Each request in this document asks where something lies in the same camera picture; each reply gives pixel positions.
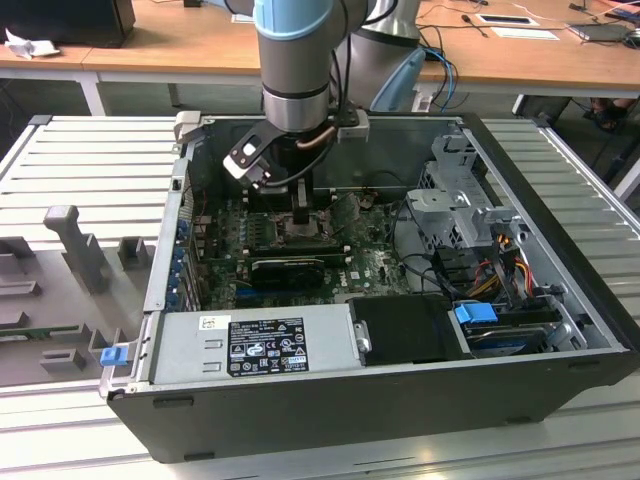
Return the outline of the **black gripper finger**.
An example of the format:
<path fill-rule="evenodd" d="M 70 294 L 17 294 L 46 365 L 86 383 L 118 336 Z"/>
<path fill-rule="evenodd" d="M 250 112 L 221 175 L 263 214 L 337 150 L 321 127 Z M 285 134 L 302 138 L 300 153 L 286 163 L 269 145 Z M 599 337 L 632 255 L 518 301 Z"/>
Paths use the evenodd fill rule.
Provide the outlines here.
<path fill-rule="evenodd" d="M 295 225 L 309 223 L 310 213 L 313 208 L 313 185 L 310 180 L 300 178 L 293 187 L 292 213 Z"/>

